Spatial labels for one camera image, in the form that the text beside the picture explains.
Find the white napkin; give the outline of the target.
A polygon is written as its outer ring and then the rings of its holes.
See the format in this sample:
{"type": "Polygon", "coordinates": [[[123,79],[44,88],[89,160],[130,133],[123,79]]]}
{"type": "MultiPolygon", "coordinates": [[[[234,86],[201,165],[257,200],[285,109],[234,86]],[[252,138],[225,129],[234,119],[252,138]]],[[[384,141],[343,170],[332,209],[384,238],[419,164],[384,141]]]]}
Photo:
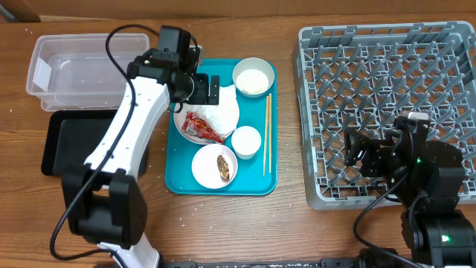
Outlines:
{"type": "Polygon", "coordinates": [[[189,105],[184,108],[188,112],[196,113],[201,119],[221,137],[232,133],[239,121],[239,104],[237,102],[237,89],[235,85],[219,88],[218,105],[189,105]]]}

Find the red snack wrapper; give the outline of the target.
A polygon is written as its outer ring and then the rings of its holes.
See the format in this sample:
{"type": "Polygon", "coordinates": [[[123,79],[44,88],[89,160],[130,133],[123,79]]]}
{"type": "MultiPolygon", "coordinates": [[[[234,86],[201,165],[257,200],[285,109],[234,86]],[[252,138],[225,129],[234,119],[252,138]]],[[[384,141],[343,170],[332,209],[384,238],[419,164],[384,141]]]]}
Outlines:
{"type": "Polygon", "coordinates": [[[204,119],[201,119],[194,112],[187,112],[181,129],[185,133],[200,138],[201,140],[212,141],[219,144],[224,142],[224,139],[216,133],[204,119]]]}

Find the white rice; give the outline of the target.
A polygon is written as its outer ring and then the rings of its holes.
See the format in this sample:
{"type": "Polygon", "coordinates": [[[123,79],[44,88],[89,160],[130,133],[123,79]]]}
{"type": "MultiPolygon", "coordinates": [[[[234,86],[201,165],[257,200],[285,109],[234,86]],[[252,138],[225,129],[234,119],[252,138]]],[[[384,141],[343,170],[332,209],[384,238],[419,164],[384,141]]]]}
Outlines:
{"type": "Polygon", "coordinates": [[[250,95],[257,95],[268,89],[268,78],[260,70],[246,69],[236,78],[237,88],[250,95]]]}

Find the grey bowl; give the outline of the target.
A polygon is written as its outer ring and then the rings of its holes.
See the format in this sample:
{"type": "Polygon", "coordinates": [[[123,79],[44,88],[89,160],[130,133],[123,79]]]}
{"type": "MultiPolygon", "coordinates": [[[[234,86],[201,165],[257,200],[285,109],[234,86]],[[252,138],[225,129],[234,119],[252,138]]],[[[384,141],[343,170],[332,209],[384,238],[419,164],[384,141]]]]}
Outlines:
{"type": "Polygon", "coordinates": [[[234,67],[232,79],[235,87],[246,97],[258,98],[274,84],[271,64],[258,57],[240,60],[234,67]]]}

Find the white cup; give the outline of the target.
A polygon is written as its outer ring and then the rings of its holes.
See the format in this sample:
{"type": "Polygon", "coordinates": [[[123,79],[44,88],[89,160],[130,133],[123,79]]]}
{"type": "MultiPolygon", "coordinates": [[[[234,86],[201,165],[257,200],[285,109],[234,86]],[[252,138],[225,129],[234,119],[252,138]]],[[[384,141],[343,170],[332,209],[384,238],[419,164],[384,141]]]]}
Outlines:
{"type": "Polygon", "coordinates": [[[251,159],[261,146],[261,135],[253,127],[237,128],[231,136],[231,145],[241,159],[251,159]]]}

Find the small white plate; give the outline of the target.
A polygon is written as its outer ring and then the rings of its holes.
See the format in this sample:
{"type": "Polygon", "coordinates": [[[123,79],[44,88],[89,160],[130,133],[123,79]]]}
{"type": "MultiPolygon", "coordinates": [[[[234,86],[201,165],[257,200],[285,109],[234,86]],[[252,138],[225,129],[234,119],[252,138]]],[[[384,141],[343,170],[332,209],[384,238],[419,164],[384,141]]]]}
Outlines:
{"type": "Polygon", "coordinates": [[[197,151],[192,161],[192,174],[194,179],[208,189],[220,189],[230,185],[238,171],[238,162],[235,154],[221,144],[209,144],[197,151]],[[217,167],[217,156],[223,155],[230,169],[229,182],[223,182],[217,167]]]}

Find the brown food scrap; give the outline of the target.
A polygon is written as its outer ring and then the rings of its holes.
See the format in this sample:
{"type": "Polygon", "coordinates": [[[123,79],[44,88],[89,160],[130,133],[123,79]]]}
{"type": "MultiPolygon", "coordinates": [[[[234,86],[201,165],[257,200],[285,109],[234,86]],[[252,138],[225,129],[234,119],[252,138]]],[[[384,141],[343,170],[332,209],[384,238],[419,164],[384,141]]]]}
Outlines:
{"type": "Polygon", "coordinates": [[[230,180],[230,169],[228,167],[228,163],[223,155],[217,156],[217,167],[219,170],[220,178],[223,182],[229,182],[230,180]]]}

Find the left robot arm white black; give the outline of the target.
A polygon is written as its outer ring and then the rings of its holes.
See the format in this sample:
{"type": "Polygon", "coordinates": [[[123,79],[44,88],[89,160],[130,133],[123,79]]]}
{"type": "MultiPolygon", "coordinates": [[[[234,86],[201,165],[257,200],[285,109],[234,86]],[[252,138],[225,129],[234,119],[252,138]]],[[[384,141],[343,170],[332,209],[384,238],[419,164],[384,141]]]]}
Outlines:
{"type": "Polygon", "coordinates": [[[50,251],[64,223],[97,245],[119,267],[162,267],[160,253],[145,233],[147,204],[137,179],[142,155],[170,104],[218,104],[219,78],[197,73],[202,48],[151,48],[127,69],[126,91],[106,134],[80,167],[62,175],[66,210],[51,235],[50,251]]]}

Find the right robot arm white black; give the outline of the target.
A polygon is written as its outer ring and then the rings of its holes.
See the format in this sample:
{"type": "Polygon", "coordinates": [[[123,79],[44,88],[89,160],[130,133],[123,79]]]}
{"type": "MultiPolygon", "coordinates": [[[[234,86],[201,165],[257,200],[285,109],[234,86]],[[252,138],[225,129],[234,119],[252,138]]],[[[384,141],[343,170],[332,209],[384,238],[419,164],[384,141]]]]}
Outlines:
{"type": "Polygon", "coordinates": [[[344,131],[344,163],[361,163],[360,174],[381,177],[404,205],[402,236],[411,250],[403,258],[395,249],[365,239],[355,267],[474,267],[475,228],[456,208],[466,177],[460,149],[427,139],[430,118],[405,111],[395,117],[383,139],[350,128],[344,131]]]}

